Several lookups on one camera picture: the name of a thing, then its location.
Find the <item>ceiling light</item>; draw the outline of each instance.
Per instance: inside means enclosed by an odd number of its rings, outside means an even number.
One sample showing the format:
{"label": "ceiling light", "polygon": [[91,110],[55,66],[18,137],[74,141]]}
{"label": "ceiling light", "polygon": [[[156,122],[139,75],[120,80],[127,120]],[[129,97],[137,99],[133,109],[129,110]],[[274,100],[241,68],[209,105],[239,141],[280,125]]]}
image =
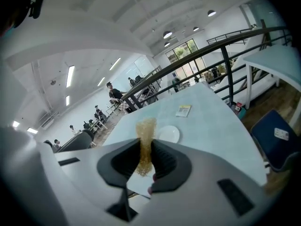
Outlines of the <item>ceiling light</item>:
{"label": "ceiling light", "polygon": [[170,31],[165,31],[164,34],[163,34],[163,38],[164,39],[167,39],[170,35],[172,35],[173,33],[170,32]]}
{"label": "ceiling light", "polygon": [[67,97],[66,97],[66,106],[68,106],[69,103],[70,103],[70,96],[67,96]]}
{"label": "ceiling light", "polygon": [[215,11],[213,11],[213,10],[209,10],[209,11],[208,11],[208,17],[211,17],[211,16],[213,16],[214,14],[216,14]]}
{"label": "ceiling light", "polygon": [[74,71],[74,65],[69,67],[66,88],[68,88],[69,86],[71,86],[71,80],[72,80],[73,71]]}
{"label": "ceiling light", "polygon": [[37,130],[34,130],[34,129],[32,129],[32,128],[28,128],[27,131],[28,131],[28,132],[31,132],[31,133],[33,133],[33,134],[37,134],[37,133],[38,133]]}
{"label": "ceiling light", "polygon": [[18,127],[18,125],[20,125],[20,123],[18,123],[18,122],[16,122],[16,121],[14,121],[14,123],[13,123],[13,127]]}
{"label": "ceiling light", "polygon": [[97,86],[100,86],[100,84],[102,83],[103,80],[104,80],[104,77],[103,77],[102,80],[98,83]]}
{"label": "ceiling light", "polygon": [[118,59],[116,60],[116,62],[112,65],[112,67],[111,67],[109,70],[111,70],[111,69],[115,66],[115,64],[118,63],[118,61],[119,61],[120,59],[121,59],[121,58],[118,58]]}

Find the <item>wooden floor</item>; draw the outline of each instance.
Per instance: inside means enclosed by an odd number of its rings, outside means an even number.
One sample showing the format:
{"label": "wooden floor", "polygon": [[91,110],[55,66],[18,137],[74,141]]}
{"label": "wooden floor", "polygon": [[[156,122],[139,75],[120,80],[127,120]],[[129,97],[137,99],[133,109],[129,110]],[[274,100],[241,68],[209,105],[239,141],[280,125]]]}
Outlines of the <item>wooden floor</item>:
{"label": "wooden floor", "polygon": [[[252,101],[249,110],[247,110],[245,117],[242,119],[242,123],[250,132],[252,126],[272,109],[278,111],[289,122],[297,107],[300,96],[301,93],[294,87],[281,81],[278,88],[273,87]],[[293,129],[297,135],[300,135],[301,122]],[[268,174],[268,183],[264,186],[267,194],[274,194],[280,191],[286,185],[288,178],[289,171],[275,173],[271,170]]]}

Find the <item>blue cushion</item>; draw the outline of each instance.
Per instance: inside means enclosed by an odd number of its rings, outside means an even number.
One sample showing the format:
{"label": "blue cushion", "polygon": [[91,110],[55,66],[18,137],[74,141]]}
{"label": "blue cushion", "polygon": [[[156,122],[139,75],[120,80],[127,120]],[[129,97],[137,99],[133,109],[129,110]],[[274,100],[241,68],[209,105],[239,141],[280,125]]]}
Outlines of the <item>blue cushion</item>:
{"label": "blue cushion", "polygon": [[[275,128],[287,131],[289,133],[288,141],[275,137]],[[275,110],[263,116],[252,127],[251,133],[275,170],[281,170],[287,157],[300,151],[301,145],[297,135]]]}

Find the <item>light blue table surface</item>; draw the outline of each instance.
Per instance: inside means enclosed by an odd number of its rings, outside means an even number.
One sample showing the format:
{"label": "light blue table surface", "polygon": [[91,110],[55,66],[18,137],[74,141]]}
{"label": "light blue table surface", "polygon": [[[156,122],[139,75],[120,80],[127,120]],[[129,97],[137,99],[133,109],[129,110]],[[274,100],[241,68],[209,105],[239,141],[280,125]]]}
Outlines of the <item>light blue table surface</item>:
{"label": "light blue table surface", "polygon": [[299,52],[290,46],[273,45],[257,53],[246,56],[246,62],[264,66],[264,71],[274,73],[279,78],[291,83],[294,81],[301,86],[301,61]]}
{"label": "light blue table surface", "polygon": [[[176,117],[180,105],[191,105],[187,118]],[[259,185],[267,181],[263,159],[250,134],[231,109],[210,89],[197,83],[172,96],[125,115],[108,136],[103,146],[136,138],[136,123],[156,118],[156,130],[176,126],[179,144],[218,155],[243,171]],[[134,173],[127,187],[148,195],[152,174],[142,178]]]}

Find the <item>black railing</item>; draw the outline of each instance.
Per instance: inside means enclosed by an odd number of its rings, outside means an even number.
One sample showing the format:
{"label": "black railing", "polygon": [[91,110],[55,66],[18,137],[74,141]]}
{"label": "black railing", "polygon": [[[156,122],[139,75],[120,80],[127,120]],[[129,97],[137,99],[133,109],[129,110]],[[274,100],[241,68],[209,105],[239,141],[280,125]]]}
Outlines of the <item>black railing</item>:
{"label": "black railing", "polygon": [[[211,83],[211,82],[214,82],[214,81],[218,81],[218,80],[221,80],[223,79],[224,77],[228,77],[228,85],[222,87],[222,88],[219,88],[217,89],[216,91],[214,91],[215,93],[219,93],[225,89],[229,89],[229,95],[225,96],[222,98],[222,100],[225,100],[227,98],[230,99],[230,102],[232,103],[233,102],[233,96],[239,92],[241,92],[242,90],[246,89],[246,86],[242,86],[239,90],[236,90],[235,92],[233,91],[233,85],[243,81],[246,79],[246,76],[243,76],[241,78],[239,78],[238,80],[236,81],[233,81],[233,78],[232,78],[232,74],[236,71],[239,71],[243,68],[245,68],[245,64],[244,65],[241,65],[240,67],[238,68],[235,68],[235,69],[231,69],[230,67],[230,60],[231,59],[234,59],[242,54],[245,54],[247,52],[250,52],[254,49],[257,49],[257,48],[263,48],[265,47],[265,45],[272,45],[272,42],[275,42],[279,39],[284,39],[285,40],[285,43],[283,45],[287,45],[291,40],[288,39],[290,38],[290,34],[285,34],[285,30],[286,30],[286,27],[271,27],[271,28],[263,28],[263,29],[257,29],[257,30],[252,30],[252,31],[249,31],[249,32],[245,32],[245,33],[242,33],[242,34],[238,34],[238,35],[234,35],[234,36],[231,36],[230,38],[227,38],[227,39],[224,39],[224,40],[221,40],[221,41],[218,41],[214,44],[211,44],[211,45],[208,45],[202,49],[199,49],[198,51],[195,51],[194,53],[190,54],[190,55],[187,55],[186,57],[172,63],[171,65],[167,66],[166,68],[164,69],[161,69],[161,67],[159,68],[156,68],[155,71],[156,73],[153,74],[153,75],[148,75],[148,77],[146,77],[145,79],[143,79],[143,81],[141,81],[138,85],[136,85],[134,88],[132,88],[129,92],[127,92],[123,97],[122,99],[124,99],[128,104],[129,106],[133,109],[133,110],[136,110],[135,106],[133,104],[130,103],[130,101],[128,100],[128,98],[132,98],[132,100],[134,101],[134,103],[139,107],[139,108],[142,108],[142,103],[144,103],[145,101],[148,101],[150,100],[151,98],[154,98],[154,97],[157,97],[157,95],[171,89],[171,88],[174,88],[176,87],[177,85],[180,85],[181,83],[197,76],[197,75],[200,75],[201,73],[203,72],[206,72],[206,71],[209,71],[211,70],[212,68],[214,67],[217,67],[219,65],[221,65],[222,63],[225,63],[225,67],[226,67],[226,73],[223,74],[223,75],[220,75],[216,78],[213,78],[209,81],[207,81],[207,83]],[[262,42],[261,44],[259,45],[256,45],[256,46],[253,46],[252,48],[249,48],[249,49],[246,49],[242,52],[239,52],[233,56],[230,56],[228,57],[228,53],[227,53],[227,49],[226,49],[226,46],[229,45],[229,44],[233,44],[237,41],[240,41],[240,40],[244,40],[244,39],[247,39],[247,38],[251,38],[251,37],[254,37],[254,36],[257,36],[257,35],[260,35],[260,34],[264,34],[264,36],[266,37],[269,37],[268,34],[269,32],[274,32],[274,31],[283,31],[283,36],[280,36],[280,37],[277,37],[275,39],[272,39],[272,40],[263,40],[264,42]],[[177,83],[174,83],[170,86],[167,86],[166,88],[162,89],[161,91],[157,92],[157,93],[154,93],[153,95],[151,95],[150,97],[147,97],[145,98],[144,100],[142,101],[138,101],[137,98],[134,96],[135,93],[137,93],[138,91],[140,90],[143,90],[145,89],[147,86],[150,86],[152,85],[154,82],[160,80],[162,77],[168,75],[169,73],[172,73],[174,72],[176,69],[180,68],[181,66],[187,64],[188,62],[190,61],[194,61],[195,59],[199,58],[199,57],[202,57],[208,53],[211,53],[217,49],[221,49],[222,51],[222,55],[223,55],[223,60],[211,65],[211,66],[208,66],[202,70],[199,70],[198,72],[194,73],[193,75],[191,76],[188,76],[186,77],[185,79],[182,79],[180,81],[178,81]],[[252,72],[252,74],[255,74],[257,73],[259,70],[255,70]],[[264,78],[265,76],[267,75],[264,74],[262,76],[260,76],[258,79],[254,80],[252,83],[256,83],[258,82],[260,79]]]}
{"label": "black railing", "polygon": [[[217,37],[207,40],[207,43],[208,43],[208,45],[210,45],[210,44],[216,43],[217,41],[224,40],[224,39],[230,38],[232,36],[235,36],[236,33],[241,34],[242,32],[246,32],[246,31],[250,31],[250,30],[252,30],[252,28],[247,28],[247,29],[237,30],[234,32],[225,33],[223,35],[220,35],[220,36],[217,36]],[[242,41],[237,41],[235,43],[246,44],[246,39],[243,39]]]}

